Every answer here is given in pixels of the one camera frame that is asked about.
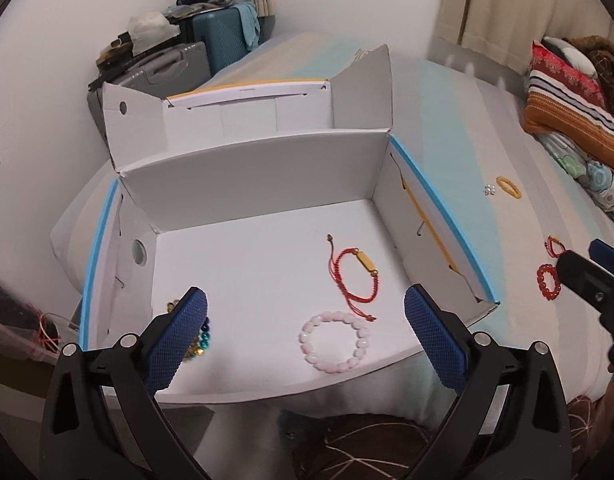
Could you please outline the white pearl earrings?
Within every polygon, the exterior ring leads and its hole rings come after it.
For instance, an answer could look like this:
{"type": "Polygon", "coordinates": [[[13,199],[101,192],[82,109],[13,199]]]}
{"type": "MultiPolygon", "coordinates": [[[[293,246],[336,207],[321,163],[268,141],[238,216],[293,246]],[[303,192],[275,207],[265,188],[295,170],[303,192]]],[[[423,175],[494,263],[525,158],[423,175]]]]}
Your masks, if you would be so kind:
{"type": "Polygon", "coordinates": [[[494,185],[487,184],[484,187],[484,194],[485,194],[485,196],[493,196],[496,193],[497,193],[497,189],[496,189],[496,187],[494,185]]]}

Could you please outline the floral folded quilt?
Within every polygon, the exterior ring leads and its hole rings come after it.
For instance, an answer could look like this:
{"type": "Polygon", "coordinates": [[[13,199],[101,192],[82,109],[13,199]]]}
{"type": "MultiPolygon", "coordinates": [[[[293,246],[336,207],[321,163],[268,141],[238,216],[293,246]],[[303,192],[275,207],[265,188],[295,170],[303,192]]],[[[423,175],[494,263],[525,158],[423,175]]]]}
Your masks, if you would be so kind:
{"type": "Polygon", "coordinates": [[[598,162],[564,134],[536,134],[535,138],[552,158],[587,192],[614,222],[614,172],[598,162]]]}

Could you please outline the striped orange pillow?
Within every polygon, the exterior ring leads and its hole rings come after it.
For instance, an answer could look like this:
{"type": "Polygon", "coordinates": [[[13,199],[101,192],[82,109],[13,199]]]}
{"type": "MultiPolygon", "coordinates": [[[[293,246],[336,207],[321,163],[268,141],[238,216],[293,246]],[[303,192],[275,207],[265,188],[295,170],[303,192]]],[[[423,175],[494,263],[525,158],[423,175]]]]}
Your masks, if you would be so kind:
{"type": "Polygon", "coordinates": [[[564,134],[614,170],[614,114],[601,87],[537,41],[531,47],[522,125],[531,134],[564,134]]]}

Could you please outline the striped bed sheet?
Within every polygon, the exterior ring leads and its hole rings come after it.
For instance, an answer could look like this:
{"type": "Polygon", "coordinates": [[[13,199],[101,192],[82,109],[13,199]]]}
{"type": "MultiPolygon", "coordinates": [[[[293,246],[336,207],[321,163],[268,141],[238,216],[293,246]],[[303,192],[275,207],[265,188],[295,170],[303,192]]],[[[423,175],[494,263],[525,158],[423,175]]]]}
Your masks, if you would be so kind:
{"type": "MultiPolygon", "coordinates": [[[[351,50],[375,48],[304,32],[275,38],[249,55],[293,40],[301,41],[298,64],[283,64],[279,76],[308,78],[316,73],[322,55],[338,63],[351,50]]],[[[200,89],[226,78],[243,60],[200,89]]],[[[474,237],[477,255],[499,296],[499,304],[487,316],[465,324],[510,347],[545,342],[566,396],[598,398],[610,380],[610,335],[596,313],[572,292],[543,297],[537,271],[549,260],[549,238],[576,252],[584,252],[597,238],[614,247],[613,222],[523,130],[523,104],[514,94],[433,62],[392,55],[390,62],[392,134],[438,185],[441,197],[456,210],[460,226],[474,237]],[[487,184],[494,185],[497,193],[485,196],[487,184]]],[[[93,237],[114,174],[109,159],[52,233],[55,255],[80,287],[82,298],[93,237]]],[[[311,416],[385,413],[432,424],[441,419],[451,400],[421,347],[407,359],[346,382],[255,401],[311,416]]]]}

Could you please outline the brown blanket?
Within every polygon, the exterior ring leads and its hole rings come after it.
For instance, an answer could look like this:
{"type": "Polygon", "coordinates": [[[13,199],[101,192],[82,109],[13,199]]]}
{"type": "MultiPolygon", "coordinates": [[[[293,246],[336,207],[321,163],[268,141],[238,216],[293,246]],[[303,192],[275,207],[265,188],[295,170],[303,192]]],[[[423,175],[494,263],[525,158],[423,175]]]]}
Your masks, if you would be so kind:
{"type": "Polygon", "coordinates": [[[609,39],[598,35],[567,38],[566,41],[593,64],[598,74],[606,106],[614,115],[614,44],[609,39]]]}

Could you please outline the beige curtain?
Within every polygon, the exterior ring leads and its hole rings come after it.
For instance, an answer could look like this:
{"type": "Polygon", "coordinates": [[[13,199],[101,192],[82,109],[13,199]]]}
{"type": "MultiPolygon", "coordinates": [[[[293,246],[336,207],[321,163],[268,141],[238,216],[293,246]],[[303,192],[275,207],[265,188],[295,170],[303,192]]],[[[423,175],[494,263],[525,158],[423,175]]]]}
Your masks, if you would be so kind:
{"type": "Polygon", "coordinates": [[[442,0],[435,36],[523,75],[545,36],[601,36],[614,44],[614,18],[601,0],[442,0]]]}

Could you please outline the white cardboard box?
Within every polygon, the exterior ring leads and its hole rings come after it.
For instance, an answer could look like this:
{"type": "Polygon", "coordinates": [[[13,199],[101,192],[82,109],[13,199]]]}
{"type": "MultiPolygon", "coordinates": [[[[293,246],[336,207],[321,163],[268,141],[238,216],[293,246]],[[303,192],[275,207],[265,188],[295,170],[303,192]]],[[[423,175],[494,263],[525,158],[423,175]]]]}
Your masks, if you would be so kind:
{"type": "Polygon", "coordinates": [[[115,174],[79,342],[108,347],[202,290],[208,352],[164,402],[294,396],[407,359],[421,348],[403,314],[415,283],[466,324],[499,304],[474,237],[392,134],[388,47],[279,76],[300,47],[180,96],[103,88],[115,174]]]}

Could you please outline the grey suitcase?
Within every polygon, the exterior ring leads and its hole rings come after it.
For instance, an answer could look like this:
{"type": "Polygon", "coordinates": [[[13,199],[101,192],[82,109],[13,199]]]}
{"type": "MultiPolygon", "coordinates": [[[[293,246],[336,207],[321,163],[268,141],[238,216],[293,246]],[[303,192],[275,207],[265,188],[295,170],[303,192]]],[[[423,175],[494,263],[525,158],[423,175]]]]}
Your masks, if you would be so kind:
{"type": "Polygon", "coordinates": [[[90,84],[86,102],[98,132],[106,140],[103,117],[104,82],[126,87],[159,99],[194,90],[211,77],[206,47],[203,42],[179,44],[151,54],[114,78],[105,76],[90,84]]]}

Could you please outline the teal suitcase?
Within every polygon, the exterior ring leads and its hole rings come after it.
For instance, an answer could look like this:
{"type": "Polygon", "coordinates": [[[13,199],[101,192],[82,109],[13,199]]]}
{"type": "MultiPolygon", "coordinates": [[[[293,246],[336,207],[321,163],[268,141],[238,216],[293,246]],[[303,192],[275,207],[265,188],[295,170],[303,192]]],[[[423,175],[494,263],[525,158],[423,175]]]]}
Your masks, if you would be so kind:
{"type": "Polygon", "coordinates": [[[252,52],[245,46],[241,20],[234,4],[196,14],[186,20],[185,27],[188,40],[205,45],[213,75],[252,52]]]}

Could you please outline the light blue cloth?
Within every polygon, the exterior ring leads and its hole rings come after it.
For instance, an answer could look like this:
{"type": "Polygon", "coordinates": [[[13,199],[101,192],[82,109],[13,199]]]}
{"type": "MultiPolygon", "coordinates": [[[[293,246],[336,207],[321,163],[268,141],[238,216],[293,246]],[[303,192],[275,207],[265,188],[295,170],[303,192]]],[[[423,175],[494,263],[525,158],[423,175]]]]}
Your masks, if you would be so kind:
{"type": "Polygon", "coordinates": [[[255,3],[241,1],[234,4],[241,20],[244,43],[247,50],[252,51],[259,47],[261,27],[255,3]]]}

